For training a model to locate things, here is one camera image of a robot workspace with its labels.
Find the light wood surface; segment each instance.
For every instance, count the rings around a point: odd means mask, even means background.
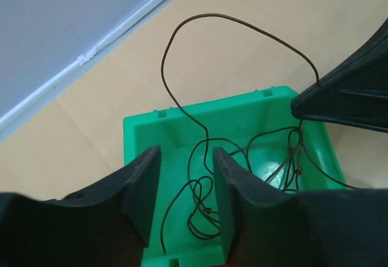
[[[289,42],[321,76],[366,41],[388,0],[174,0],[61,96],[0,144],[0,191],[61,198],[123,165],[122,119],[173,106],[160,60],[175,26],[198,13],[242,18]],[[202,19],[177,36],[166,78],[183,104],[314,82],[281,45],[223,19]],[[388,135],[328,125],[343,171],[388,186]]]

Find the green plastic box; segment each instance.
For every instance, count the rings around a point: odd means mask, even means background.
[[[209,128],[210,137],[224,137],[244,147],[260,132],[280,127],[297,126],[291,115],[290,102],[296,93],[288,87],[274,87],[221,100],[186,106],[185,109]],[[313,159],[339,181],[344,181],[341,168],[323,123],[306,121],[303,124],[304,141]],[[250,162],[255,175],[268,177],[288,156],[288,131],[258,138],[250,150]],[[143,267],[201,267],[224,263],[221,239],[198,240],[188,230],[186,221],[194,209],[189,188],[170,210],[164,227],[167,254],[164,255],[159,238],[161,221],[173,197],[187,182],[186,168],[189,155],[197,142],[205,139],[204,130],[187,118],[178,108],[155,110],[150,113],[124,119],[124,162],[131,162],[149,146],[159,144],[162,150],[162,166],[156,198],[155,214],[149,248],[144,250]],[[221,146],[227,151],[234,146],[223,141],[211,141],[208,165],[212,167],[212,149]],[[192,160],[192,179],[206,175],[203,166],[202,144]],[[233,156],[242,166],[246,163],[241,154]],[[299,178],[301,189],[343,188],[318,172],[305,154],[301,157],[303,173]],[[284,171],[271,181],[278,187]],[[216,209],[215,194],[206,205]],[[213,233],[214,227],[198,217],[197,227]]]

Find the black rubber piece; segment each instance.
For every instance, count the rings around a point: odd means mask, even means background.
[[[388,190],[286,194],[213,152],[226,262],[232,266],[388,266]]]
[[[155,208],[161,151],[63,200],[0,194],[0,266],[140,266]]]
[[[388,132],[388,19],[355,53],[291,103],[292,115]]]

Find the brown wire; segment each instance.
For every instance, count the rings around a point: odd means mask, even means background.
[[[233,21],[233,22],[236,22],[238,24],[241,24],[243,26],[246,26],[258,33],[261,33],[275,41],[277,41],[278,43],[284,45],[285,47],[287,47],[288,49],[292,50],[293,52],[297,53],[300,57],[302,57],[304,60],[307,61],[307,63],[310,65],[310,67],[313,69],[314,71],[314,74],[315,74],[315,78],[316,78],[316,86],[317,87],[320,87],[321,83],[320,83],[320,80],[319,80],[319,74],[318,74],[318,70],[316,69],[315,65],[313,64],[313,62],[311,62],[310,59],[308,59],[308,57],[306,57],[305,54],[303,54],[302,52],[300,52],[299,50],[297,50],[296,48],[294,48],[293,46],[291,46],[290,44],[286,43],[285,41],[283,41],[282,39],[279,39],[278,37],[274,36],[273,34],[269,33],[269,32],[266,32],[262,29],[259,29],[258,27],[255,27],[254,25],[252,24],[249,24],[248,22],[245,22],[243,20],[240,20],[238,18],[234,18],[232,16],[228,16],[228,15],[223,15],[223,14],[219,14],[219,13],[206,13],[206,14],[200,14],[200,15],[195,15],[195,16],[192,16],[190,18],[187,18],[186,20],[184,20],[183,22],[181,22],[177,27],[176,29],[174,29],[171,37],[170,37],[170,40],[167,44],[167,47],[164,51],[164,54],[163,54],[163,57],[162,57],[162,61],[161,61],[161,78],[162,78],[162,82],[163,82],[163,85],[167,91],[167,93],[170,95],[171,99],[174,101],[174,103],[176,104],[176,106],[180,109],[180,111],[186,115],[187,117],[189,117],[192,121],[194,121],[196,124],[198,124],[199,126],[201,126],[204,131],[205,131],[205,135],[206,135],[206,139],[205,140],[202,140],[200,141],[195,147],[194,149],[192,150],[192,153],[190,154],[190,158],[189,158],[189,162],[188,162],[188,165],[187,165],[187,178],[188,178],[188,182],[181,188],[181,190],[177,193],[177,195],[174,197],[174,199],[171,201],[170,205],[168,206],[168,208],[166,209],[166,213],[164,214],[164,217],[163,217],[163,220],[162,220],[162,223],[161,223],[161,230],[160,230],[160,239],[161,239],[161,245],[162,245],[162,249],[163,249],[163,252],[166,253],[166,247],[164,245],[164,239],[163,239],[163,229],[164,229],[164,225],[166,223],[166,219],[167,219],[167,215],[171,209],[171,207],[173,206],[174,202],[178,199],[178,197],[181,195],[181,193],[183,192],[183,190],[189,186],[191,191],[192,191],[192,194],[193,194],[193,201],[194,201],[194,204],[195,204],[195,208],[193,210],[193,212],[189,215],[188,217],[188,220],[187,220],[187,227],[189,228],[190,232],[197,238],[201,239],[201,240],[210,240],[212,238],[215,238],[217,236],[220,235],[219,233],[219,221],[213,217],[210,216],[210,214],[218,214],[216,211],[213,211],[212,209],[210,208],[207,208],[204,204],[204,200],[209,197],[210,193],[212,192],[212,189],[213,189],[213,180],[209,177],[209,176],[202,176],[200,177],[199,179],[196,179],[196,180],[191,180],[190,179],[190,163],[191,163],[191,160],[192,160],[192,157],[193,157],[193,154],[194,154],[194,151],[196,150],[196,148],[201,144],[201,143],[205,143],[205,151],[204,151],[204,159],[203,159],[203,164],[204,164],[204,167],[205,169],[210,173],[210,174],[213,174],[213,172],[209,169],[209,167],[206,165],[206,158],[207,158],[207,154],[208,154],[208,151],[209,151],[209,142],[212,141],[212,140],[223,140],[223,141],[226,141],[226,142],[229,142],[229,143],[232,143],[234,144],[238,150],[230,153],[231,155],[234,155],[234,154],[237,154],[238,152],[241,152],[243,155],[244,155],[244,158],[246,159],[246,162],[247,162],[247,167],[248,167],[248,170],[250,172],[252,172],[252,168],[250,166],[250,163],[249,163],[249,149],[251,148],[252,146],[252,143],[254,140],[256,140],[257,138],[259,137],[262,137],[264,135],[269,135],[269,134],[274,134],[276,132],[279,132],[281,130],[287,130],[287,129],[290,129],[290,133],[289,133],[289,137],[288,137],[288,141],[289,141],[289,156],[286,158],[286,160],[266,179],[266,182],[269,182],[273,177],[275,177],[277,175],[277,173],[288,163],[288,167],[287,167],[287,175],[286,175],[286,180],[284,182],[284,187],[283,187],[283,191],[292,191],[292,192],[297,192],[299,191],[299,176],[301,175],[301,167],[300,167],[300,158],[301,158],[301,152],[302,150],[306,153],[306,155],[308,156],[309,160],[312,162],[312,164],[323,174],[325,175],[327,178],[331,179],[332,181],[342,185],[342,186],[345,186],[345,187],[348,187],[348,188],[352,188],[352,189],[356,189],[356,187],[354,186],[350,186],[348,184],[345,184],[345,183],[342,183],[338,180],[336,180],[335,178],[331,177],[329,174],[325,173],[312,159],[311,155],[309,154],[309,152],[307,151],[306,149],[306,146],[303,142],[303,134],[302,134],[302,131],[301,131],[301,125],[302,125],[302,121],[300,121],[299,123],[299,126],[298,127],[284,127],[284,128],[281,128],[281,129],[277,129],[277,130],[273,130],[273,131],[270,131],[270,132],[264,132],[264,133],[259,133],[258,135],[255,135],[248,143],[247,147],[246,147],[246,152],[244,151],[244,149],[242,149],[241,147],[239,147],[236,143],[234,143],[233,141],[231,140],[228,140],[228,139],[225,139],[225,138],[210,138],[209,137],[209,130],[208,128],[203,125],[203,123],[201,123],[199,120],[197,120],[195,117],[193,117],[191,114],[189,114],[181,105],[180,103],[178,102],[178,100],[175,98],[175,96],[173,95],[173,93],[171,92],[171,90],[169,89],[168,85],[167,85],[167,82],[166,82],[166,78],[165,78],[165,75],[164,75],[164,66],[165,66],[165,63],[166,63],[166,58],[167,58],[167,55],[168,55],[168,52],[170,50],[170,47],[172,45],[172,42],[177,34],[177,32],[185,25],[187,24],[188,22],[190,21],[193,21],[193,20],[196,20],[196,19],[199,19],[199,18],[209,18],[209,17],[213,17],[213,18],[223,18],[223,19],[226,19],[226,20],[229,20],[229,21]],[[298,136],[299,136],[299,140],[298,140],[298,143],[295,147],[292,147],[291,144],[290,144],[290,135],[292,134],[292,132],[298,132]],[[294,156],[295,154],[298,152],[298,156],[296,158],[296,162],[295,162],[295,159],[294,159]],[[289,179],[289,173],[290,171],[292,170],[292,176],[290,178],[290,181],[288,180]],[[208,178],[211,182],[211,186],[210,186],[210,189],[208,190],[208,192],[202,197],[202,184],[201,184],[201,180],[205,179],[205,178]],[[291,186],[291,184],[295,181],[295,186],[296,186],[296,189],[289,189],[289,187]],[[199,186],[199,195],[196,194],[196,187]],[[197,210],[199,211],[199,213],[209,222],[211,223],[216,229],[217,229],[217,233],[215,234],[206,234],[202,231],[200,231],[197,227],[194,226],[194,224],[192,223],[191,219],[192,217],[195,215],[195,213],[197,212]]]

